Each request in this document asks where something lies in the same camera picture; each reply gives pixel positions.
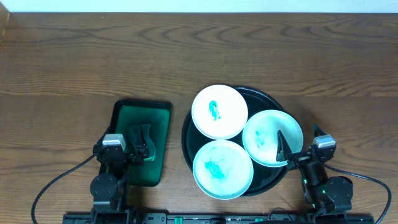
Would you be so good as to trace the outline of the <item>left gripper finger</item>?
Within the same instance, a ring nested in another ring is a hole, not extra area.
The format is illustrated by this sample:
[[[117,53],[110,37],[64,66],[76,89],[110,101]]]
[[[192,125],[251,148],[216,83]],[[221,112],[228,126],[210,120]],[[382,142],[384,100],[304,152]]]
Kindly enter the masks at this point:
[[[129,127],[129,140],[135,149],[141,149],[144,146],[140,125],[133,125]]]
[[[144,145],[145,145],[144,155],[145,156],[154,156],[155,155],[155,144],[154,144],[153,140],[150,138],[150,125],[142,124],[141,130],[142,130],[142,137],[143,137]]]

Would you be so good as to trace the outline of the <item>green scrub sponge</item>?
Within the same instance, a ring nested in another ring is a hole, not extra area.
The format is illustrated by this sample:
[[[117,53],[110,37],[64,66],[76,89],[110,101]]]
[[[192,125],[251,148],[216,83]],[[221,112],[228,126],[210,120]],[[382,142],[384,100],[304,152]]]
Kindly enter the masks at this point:
[[[150,125],[140,124],[129,127],[128,137],[134,148],[132,163],[143,165],[155,159],[155,144],[150,138]]]

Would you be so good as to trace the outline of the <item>white plate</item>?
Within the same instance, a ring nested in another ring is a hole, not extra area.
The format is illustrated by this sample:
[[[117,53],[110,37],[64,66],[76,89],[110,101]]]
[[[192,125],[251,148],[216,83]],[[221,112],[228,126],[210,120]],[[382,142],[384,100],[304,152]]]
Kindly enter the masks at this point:
[[[191,116],[197,130],[210,139],[231,139],[237,136],[248,120],[248,106],[235,88],[211,85],[195,97]]]

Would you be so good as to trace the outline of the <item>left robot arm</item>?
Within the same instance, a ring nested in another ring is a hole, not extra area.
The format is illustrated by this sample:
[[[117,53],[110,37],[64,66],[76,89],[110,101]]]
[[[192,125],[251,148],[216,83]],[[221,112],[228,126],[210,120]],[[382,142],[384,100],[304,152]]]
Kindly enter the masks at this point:
[[[107,129],[93,146],[93,155],[103,168],[90,185],[95,212],[116,213],[124,208],[130,168],[143,166],[146,159],[155,155],[149,130],[149,124],[133,125],[124,137]]]

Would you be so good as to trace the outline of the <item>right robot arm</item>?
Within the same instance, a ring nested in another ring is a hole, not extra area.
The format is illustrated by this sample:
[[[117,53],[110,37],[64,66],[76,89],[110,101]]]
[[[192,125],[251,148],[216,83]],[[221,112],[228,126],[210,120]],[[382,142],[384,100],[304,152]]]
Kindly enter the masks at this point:
[[[336,141],[317,131],[306,151],[293,152],[282,131],[277,132],[276,161],[287,163],[288,170],[299,170],[307,200],[321,215],[344,213],[352,209],[353,182],[343,176],[329,177],[325,162],[333,158]]]

